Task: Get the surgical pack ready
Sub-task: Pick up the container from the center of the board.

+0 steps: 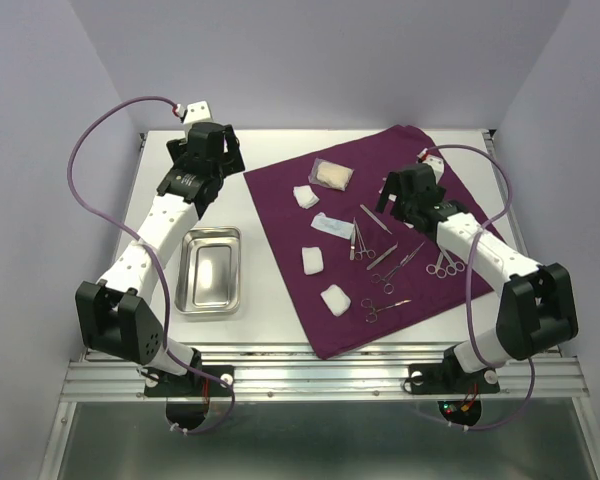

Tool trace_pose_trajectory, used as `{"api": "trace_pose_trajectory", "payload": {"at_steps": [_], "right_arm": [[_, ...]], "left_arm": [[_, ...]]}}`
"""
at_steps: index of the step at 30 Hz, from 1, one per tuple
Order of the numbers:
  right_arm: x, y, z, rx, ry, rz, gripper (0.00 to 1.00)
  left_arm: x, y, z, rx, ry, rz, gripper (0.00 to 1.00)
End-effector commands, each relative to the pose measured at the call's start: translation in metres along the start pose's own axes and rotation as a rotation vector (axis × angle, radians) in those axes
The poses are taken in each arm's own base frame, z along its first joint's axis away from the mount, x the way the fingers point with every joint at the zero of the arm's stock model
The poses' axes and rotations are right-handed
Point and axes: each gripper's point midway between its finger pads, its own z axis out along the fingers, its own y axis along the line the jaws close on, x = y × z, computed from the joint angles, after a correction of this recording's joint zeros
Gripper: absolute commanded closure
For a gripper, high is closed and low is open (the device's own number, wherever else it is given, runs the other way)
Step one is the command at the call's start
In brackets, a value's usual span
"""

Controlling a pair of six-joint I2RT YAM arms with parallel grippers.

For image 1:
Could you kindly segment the steel plain tweezers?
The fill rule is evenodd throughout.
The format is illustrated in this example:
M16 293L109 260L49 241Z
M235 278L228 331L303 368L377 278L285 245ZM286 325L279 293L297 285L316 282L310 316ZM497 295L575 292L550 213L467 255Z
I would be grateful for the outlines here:
M375 268L377 265L379 265L384 259L386 259L391 253L393 253L398 247L398 243L394 244L393 246L389 247L385 252L383 252L380 256L378 256L376 259L374 259L367 267L366 270L370 271L373 268Z

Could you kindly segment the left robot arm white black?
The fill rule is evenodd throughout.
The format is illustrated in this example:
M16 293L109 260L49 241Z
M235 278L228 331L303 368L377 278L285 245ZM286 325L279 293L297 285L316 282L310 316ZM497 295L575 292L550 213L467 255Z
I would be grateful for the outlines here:
M130 243L97 281L79 286L75 300L87 348L152 370L190 394L205 376L201 354L171 339L170 321L158 319L149 303L155 288L168 287L164 268L185 233L217 199L225 179L245 166L231 125L196 122L167 149L173 165L145 220L138 230L122 228Z

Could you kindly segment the white blue suture packet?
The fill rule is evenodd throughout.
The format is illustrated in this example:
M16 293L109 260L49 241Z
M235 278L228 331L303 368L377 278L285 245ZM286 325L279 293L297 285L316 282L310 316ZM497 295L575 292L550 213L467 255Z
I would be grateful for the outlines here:
M354 231L354 225L326 216L323 212L318 213L311 221L311 227L323 233L327 233L338 238L349 240Z

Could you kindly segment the stainless steel tray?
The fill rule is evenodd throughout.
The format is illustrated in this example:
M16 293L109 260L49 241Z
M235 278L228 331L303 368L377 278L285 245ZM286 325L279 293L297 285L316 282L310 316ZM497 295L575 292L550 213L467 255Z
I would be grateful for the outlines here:
M191 316L232 315L240 306L241 232L194 228L183 237L174 304Z

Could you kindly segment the white gauze pad top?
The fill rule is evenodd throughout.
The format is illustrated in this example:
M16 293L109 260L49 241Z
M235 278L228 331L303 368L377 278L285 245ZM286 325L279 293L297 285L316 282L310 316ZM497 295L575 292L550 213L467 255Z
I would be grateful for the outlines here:
M310 209L319 202L319 197L309 185L294 187L293 195L298 205L303 209Z

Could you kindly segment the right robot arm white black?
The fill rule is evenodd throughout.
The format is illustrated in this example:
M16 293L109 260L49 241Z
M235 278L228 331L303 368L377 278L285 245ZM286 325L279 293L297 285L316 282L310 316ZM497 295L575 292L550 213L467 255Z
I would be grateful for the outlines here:
M496 369L527 360L573 339L579 331L570 275L558 263L542 265L488 231L458 201L447 201L438 180L439 158L388 174L376 205L388 211L478 274L498 295L495 326L444 353L442 361L418 367L411 379L415 395L464 393L476 386L499 390Z

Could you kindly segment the steel scalpel handle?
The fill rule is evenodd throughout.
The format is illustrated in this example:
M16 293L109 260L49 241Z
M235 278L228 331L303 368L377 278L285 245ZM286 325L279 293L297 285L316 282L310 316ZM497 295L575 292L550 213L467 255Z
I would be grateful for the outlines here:
M389 235L393 235L393 233L389 230L389 228L364 204L359 205L362 211L373 220L382 230L387 232Z

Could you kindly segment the steel forceps tweezers ridged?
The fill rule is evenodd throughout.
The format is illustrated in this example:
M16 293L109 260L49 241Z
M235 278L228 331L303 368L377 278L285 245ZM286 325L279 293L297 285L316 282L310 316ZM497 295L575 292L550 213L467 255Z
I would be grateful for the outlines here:
M353 226L352 226L352 231L351 231L350 253L349 253L349 260L350 261L354 261L355 260L355 255L356 255L357 224L356 224L355 217L353 218L352 225Z

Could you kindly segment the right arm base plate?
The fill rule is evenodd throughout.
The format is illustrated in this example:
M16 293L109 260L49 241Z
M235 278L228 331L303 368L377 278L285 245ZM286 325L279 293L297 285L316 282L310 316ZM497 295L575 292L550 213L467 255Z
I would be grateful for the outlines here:
M411 364L402 389L412 395L464 395L474 393L474 388L479 394L499 393L498 380L489 383L485 379L486 373L492 373L492 370L466 373L461 368L448 368L443 363Z

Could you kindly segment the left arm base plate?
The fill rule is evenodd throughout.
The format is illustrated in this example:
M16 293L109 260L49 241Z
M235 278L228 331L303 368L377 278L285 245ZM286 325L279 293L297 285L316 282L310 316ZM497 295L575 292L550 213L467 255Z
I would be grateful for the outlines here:
M187 372L183 376L148 368L141 370L145 380L143 395L148 398L229 397L225 386Z

